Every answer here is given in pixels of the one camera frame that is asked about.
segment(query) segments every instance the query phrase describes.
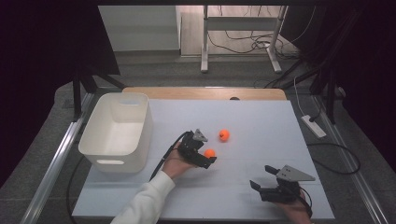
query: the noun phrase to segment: white plastic basket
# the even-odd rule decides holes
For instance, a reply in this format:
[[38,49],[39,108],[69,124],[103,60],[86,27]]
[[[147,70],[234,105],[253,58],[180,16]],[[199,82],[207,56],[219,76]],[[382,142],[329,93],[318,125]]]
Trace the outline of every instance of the white plastic basket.
[[108,93],[92,111],[78,149],[100,171],[136,173],[146,164],[152,126],[147,95]]

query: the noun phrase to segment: wooden table edge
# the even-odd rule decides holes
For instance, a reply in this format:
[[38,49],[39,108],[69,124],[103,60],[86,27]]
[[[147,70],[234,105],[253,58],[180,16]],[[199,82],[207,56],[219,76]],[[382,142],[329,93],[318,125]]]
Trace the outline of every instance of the wooden table edge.
[[287,100],[281,89],[205,87],[127,87],[122,92],[144,93],[149,99],[173,100]]

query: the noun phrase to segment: power strip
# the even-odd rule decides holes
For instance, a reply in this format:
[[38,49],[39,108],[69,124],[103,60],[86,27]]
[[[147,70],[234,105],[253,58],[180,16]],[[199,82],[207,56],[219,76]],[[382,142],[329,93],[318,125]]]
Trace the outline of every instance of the power strip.
[[312,131],[312,133],[315,134],[315,136],[317,138],[322,138],[322,137],[326,136],[326,133],[323,132],[323,130],[317,125],[317,123],[315,121],[313,121],[313,122],[309,121],[310,118],[311,117],[309,117],[309,115],[305,115],[305,116],[301,117],[301,119],[303,120],[305,125]]

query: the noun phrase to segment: table surface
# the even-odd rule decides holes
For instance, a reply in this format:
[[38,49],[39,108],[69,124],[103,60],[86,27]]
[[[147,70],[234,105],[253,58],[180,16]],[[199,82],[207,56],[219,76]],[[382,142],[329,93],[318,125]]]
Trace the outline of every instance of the table surface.
[[[283,219],[281,211],[272,203],[262,202],[259,193],[249,186],[249,179],[267,188],[276,186],[276,178],[264,171],[265,164],[279,169],[288,164],[314,176],[315,181],[302,183],[316,205],[313,218],[333,218],[291,104],[286,101],[283,91],[127,88],[124,92],[143,92],[150,99],[154,131],[147,164],[141,172],[132,175],[107,174],[92,167],[74,216],[115,216],[141,184],[148,181],[163,154],[161,148],[172,144],[170,136],[176,138],[183,130],[201,128],[209,138],[205,146],[215,148],[219,158],[208,170],[196,169],[177,180],[177,187],[168,196],[161,218]],[[231,97],[241,101],[229,101]],[[212,111],[222,114],[221,119],[216,119],[219,116]],[[243,116],[244,119],[233,119],[233,116]],[[226,144],[213,138],[220,126],[227,127],[233,135]]]

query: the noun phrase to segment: metal rail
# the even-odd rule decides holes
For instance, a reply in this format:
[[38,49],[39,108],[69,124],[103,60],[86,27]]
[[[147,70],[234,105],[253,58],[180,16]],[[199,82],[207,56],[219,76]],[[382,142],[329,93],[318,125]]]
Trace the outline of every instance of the metal rail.
[[64,135],[64,139],[59,145],[47,172],[45,173],[40,185],[37,188],[37,191],[35,192],[35,196],[30,202],[29,207],[27,208],[21,220],[21,224],[36,223],[38,218],[40,217],[41,211],[46,204],[46,201],[52,191],[56,179],[58,178],[58,175],[61,172],[62,167],[64,166],[64,161],[67,158],[69,150],[73,145],[73,142],[78,134],[79,129],[82,126],[85,117],[88,114],[87,110],[89,105],[91,104],[92,98],[92,93],[85,94],[82,101],[81,115],[79,119],[76,122],[72,122],[67,129],[66,134]]
[[[314,101],[316,102],[316,105],[323,104],[315,96]],[[326,116],[326,113],[320,112],[320,117],[323,119],[327,130],[330,132],[329,136],[332,138],[334,143],[346,147],[347,145],[344,142],[341,134],[338,132],[337,127],[335,126],[335,124],[331,123],[329,118]],[[356,167],[358,167],[357,163],[349,153],[346,153],[344,150],[339,150],[339,153],[348,171],[353,171],[354,169],[356,169]],[[352,175],[351,178],[356,186],[357,191],[361,195],[361,198],[366,205],[367,210],[370,213],[374,223],[389,224],[387,217],[382,210],[381,204],[379,203],[372,188],[367,183],[363,174],[361,172],[357,172],[356,174]]]

